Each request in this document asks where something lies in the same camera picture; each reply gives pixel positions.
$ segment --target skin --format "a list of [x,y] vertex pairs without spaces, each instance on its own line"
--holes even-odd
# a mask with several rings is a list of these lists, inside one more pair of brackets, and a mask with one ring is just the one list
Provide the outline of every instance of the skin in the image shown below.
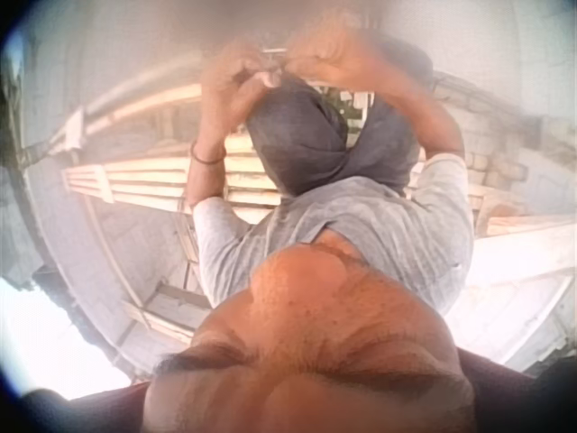
[[[284,66],[339,88],[375,91],[408,117],[428,157],[463,151],[443,108],[338,19],[296,38]],[[267,92],[251,75],[264,69],[255,49],[237,44],[207,70],[193,149],[199,159],[224,156],[224,138]],[[189,179],[194,206],[222,193],[224,165],[193,160]],[[159,373],[148,391],[150,431],[381,432],[397,422],[411,430],[427,411],[471,404],[443,319],[331,230],[268,257],[181,356],[193,365]],[[464,391],[436,385],[448,382]],[[422,404],[407,404],[409,389]]]

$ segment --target dark clothing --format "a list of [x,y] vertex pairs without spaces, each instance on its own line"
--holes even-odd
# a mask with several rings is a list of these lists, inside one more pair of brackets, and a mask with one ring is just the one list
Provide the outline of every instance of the dark clothing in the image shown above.
[[[431,87],[433,67],[426,54],[402,41],[385,41],[381,47],[390,61]],[[280,192],[292,197],[353,176],[375,180],[403,196],[418,160],[419,144],[407,119],[379,97],[357,143],[347,150],[343,117],[294,77],[285,77],[264,98],[247,127],[267,174]]]

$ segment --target gray sleeve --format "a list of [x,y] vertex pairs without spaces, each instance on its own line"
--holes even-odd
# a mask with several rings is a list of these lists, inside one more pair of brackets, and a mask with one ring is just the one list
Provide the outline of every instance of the gray sleeve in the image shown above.
[[471,264],[474,234],[463,159],[441,153],[427,161],[411,200],[422,209],[422,220],[435,241],[436,253],[466,272]]
[[233,208],[219,197],[207,198],[193,210],[198,243],[198,265],[203,291],[213,306],[226,296],[219,276],[227,268],[226,261],[234,256],[251,225],[240,219]]

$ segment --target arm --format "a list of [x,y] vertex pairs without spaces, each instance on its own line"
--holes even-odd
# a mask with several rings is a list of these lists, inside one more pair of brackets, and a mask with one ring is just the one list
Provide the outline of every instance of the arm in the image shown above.
[[197,142],[191,149],[186,189],[191,207],[207,198],[222,197],[224,140],[266,94],[265,70],[260,52],[246,42],[236,41],[203,73],[202,115]]
[[444,107],[402,70],[382,63],[375,93],[405,115],[428,160],[439,153],[464,158],[461,130]]
[[194,207],[211,197],[222,197],[224,190],[224,142],[210,142],[200,138],[193,146],[193,152],[201,161],[216,161],[204,164],[190,158],[187,181],[187,203]]
[[453,118],[339,16],[329,16],[297,37],[289,46],[286,69],[337,88],[375,92],[407,117],[428,159],[442,152],[463,157],[463,139]]

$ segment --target gray shirt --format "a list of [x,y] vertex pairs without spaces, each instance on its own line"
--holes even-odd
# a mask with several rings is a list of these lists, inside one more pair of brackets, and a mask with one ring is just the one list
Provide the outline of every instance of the gray shirt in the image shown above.
[[193,213],[201,284],[216,306],[244,290],[267,256],[294,243],[311,243],[330,228],[353,244],[372,268],[445,313],[471,263],[467,193],[463,160],[445,153],[425,164],[411,199],[354,177],[285,199],[252,226],[222,198],[208,198]]

